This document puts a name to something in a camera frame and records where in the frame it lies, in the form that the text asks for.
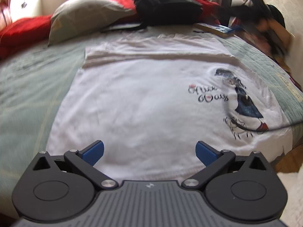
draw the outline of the book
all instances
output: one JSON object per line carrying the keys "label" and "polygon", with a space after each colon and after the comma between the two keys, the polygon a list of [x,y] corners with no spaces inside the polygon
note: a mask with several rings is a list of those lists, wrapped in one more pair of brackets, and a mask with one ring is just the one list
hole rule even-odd
{"label": "book", "polygon": [[206,32],[211,32],[220,37],[230,37],[234,35],[235,30],[222,25],[209,25],[205,23],[196,23],[194,27]]}

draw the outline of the cartoon animal drawing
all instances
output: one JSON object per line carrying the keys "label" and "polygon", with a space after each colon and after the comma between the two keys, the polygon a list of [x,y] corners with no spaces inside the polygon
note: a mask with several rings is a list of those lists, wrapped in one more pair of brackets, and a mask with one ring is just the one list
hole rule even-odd
{"label": "cartoon animal drawing", "polygon": [[263,122],[263,115],[259,112],[258,108],[254,105],[252,99],[245,92],[246,87],[242,84],[241,80],[234,76],[234,74],[226,69],[218,68],[215,76],[222,76],[226,81],[235,86],[237,93],[238,106],[235,111],[241,115],[258,118],[261,122],[260,126],[256,129],[259,134],[264,133],[269,128],[265,122]]}
{"label": "cartoon animal drawing", "polygon": [[231,130],[231,132],[232,132],[232,134],[234,135],[234,138],[235,138],[236,140],[237,140],[237,137],[238,137],[239,139],[241,139],[241,137],[240,137],[241,134],[246,134],[246,137],[248,137],[248,135],[250,134],[251,137],[253,137],[253,136],[252,136],[252,133],[251,133],[250,131],[243,130],[243,129],[239,128],[239,127],[236,125],[236,123],[237,123],[237,124],[239,124],[239,125],[241,125],[241,126],[247,128],[247,127],[246,127],[246,124],[245,124],[244,122],[242,122],[242,121],[236,119],[235,117],[232,117],[232,118],[225,117],[225,118],[223,119],[223,121],[225,122],[225,124],[228,125],[228,127],[230,128],[230,130]]}

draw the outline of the triangular cutout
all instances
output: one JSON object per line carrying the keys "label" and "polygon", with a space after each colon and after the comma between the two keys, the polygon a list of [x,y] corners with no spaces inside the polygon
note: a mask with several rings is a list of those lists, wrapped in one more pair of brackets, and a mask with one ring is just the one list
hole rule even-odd
{"label": "triangular cutout", "polygon": [[253,159],[253,161],[250,164],[249,168],[266,171],[265,166],[263,165],[262,161],[258,157],[255,157]]}
{"label": "triangular cutout", "polygon": [[41,157],[38,162],[36,163],[36,165],[34,166],[34,171],[37,170],[43,170],[43,169],[48,169],[50,168],[49,163],[47,162],[45,157]]}

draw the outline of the wooden floor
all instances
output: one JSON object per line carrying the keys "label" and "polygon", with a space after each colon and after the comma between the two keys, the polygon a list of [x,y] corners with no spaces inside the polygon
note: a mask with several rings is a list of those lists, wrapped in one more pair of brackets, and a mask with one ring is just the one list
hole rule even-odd
{"label": "wooden floor", "polygon": [[281,173],[294,173],[298,172],[303,163],[303,144],[299,145],[288,154],[286,154],[282,160],[280,160],[276,166],[275,171]]}

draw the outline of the white t-shirt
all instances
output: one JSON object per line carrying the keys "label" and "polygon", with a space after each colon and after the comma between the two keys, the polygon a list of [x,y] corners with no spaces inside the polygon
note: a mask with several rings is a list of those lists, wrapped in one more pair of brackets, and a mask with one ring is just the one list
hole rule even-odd
{"label": "white t-shirt", "polygon": [[269,161],[291,150],[290,128],[263,133],[288,124],[273,93],[214,38],[103,43],[86,49],[83,67],[53,123],[51,155],[102,140],[95,168],[121,182],[184,180],[204,167],[200,140]]}

